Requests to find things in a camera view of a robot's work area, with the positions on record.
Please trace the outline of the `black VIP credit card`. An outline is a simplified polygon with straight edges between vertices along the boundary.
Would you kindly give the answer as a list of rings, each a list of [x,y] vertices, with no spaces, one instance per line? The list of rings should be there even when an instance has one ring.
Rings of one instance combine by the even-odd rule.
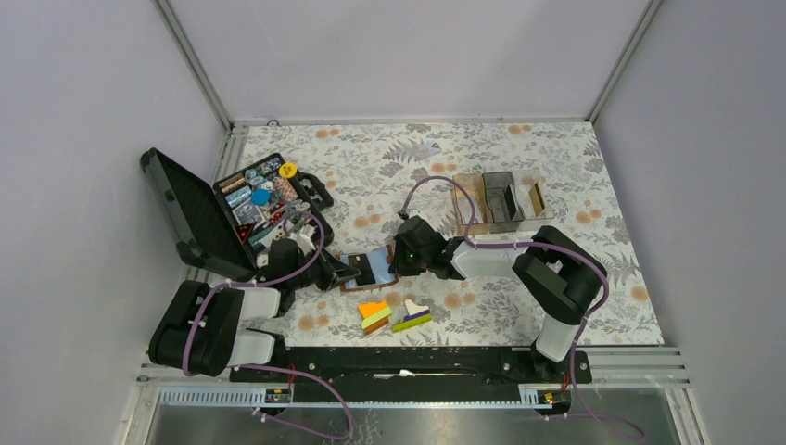
[[[357,287],[375,286],[374,269],[366,254],[355,255],[349,258],[352,265],[360,272],[355,278]]]

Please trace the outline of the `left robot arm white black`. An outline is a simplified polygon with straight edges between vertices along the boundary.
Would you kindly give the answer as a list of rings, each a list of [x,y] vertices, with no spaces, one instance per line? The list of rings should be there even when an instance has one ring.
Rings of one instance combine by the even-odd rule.
[[[360,277],[362,269],[324,249],[306,253],[291,238],[274,242],[267,259],[263,272],[274,281],[271,286],[183,281],[154,331],[148,359],[185,375],[217,376],[229,366],[251,363],[264,380],[282,377],[288,359],[275,348],[275,336],[244,331],[241,321],[275,318],[287,310],[296,290],[308,286],[331,290]]]

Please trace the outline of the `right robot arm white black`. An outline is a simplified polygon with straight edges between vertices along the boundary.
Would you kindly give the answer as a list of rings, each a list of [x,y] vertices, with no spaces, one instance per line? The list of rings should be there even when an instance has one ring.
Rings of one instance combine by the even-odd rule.
[[[404,220],[394,237],[389,269],[398,276],[432,273],[443,280],[498,277],[519,280],[544,310],[531,358],[533,373],[553,382],[568,369],[567,356],[585,319],[610,293],[600,262],[550,225],[529,240],[478,243],[464,236],[448,239],[424,219]]]

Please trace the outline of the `brown leather card holder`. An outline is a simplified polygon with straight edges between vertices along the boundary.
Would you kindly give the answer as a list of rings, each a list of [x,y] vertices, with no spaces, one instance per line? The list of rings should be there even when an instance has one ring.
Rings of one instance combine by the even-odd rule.
[[[360,274],[340,285],[344,293],[374,290],[393,286],[399,277],[392,271],[394,257],[392,244],[370,250],[366,253],[344,253],[337,258],[347,266],[357,269]]]

